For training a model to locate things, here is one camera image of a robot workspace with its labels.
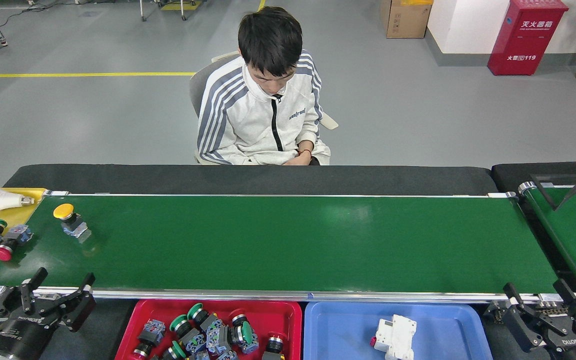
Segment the person's left hand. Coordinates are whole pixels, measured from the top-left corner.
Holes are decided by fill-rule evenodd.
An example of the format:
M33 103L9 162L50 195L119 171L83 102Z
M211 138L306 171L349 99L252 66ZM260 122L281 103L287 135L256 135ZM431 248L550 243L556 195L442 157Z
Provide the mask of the person's left hand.
M284 166L308 166L313 159L312 152L308 149L298 152L297 157L292 158L285 162Z

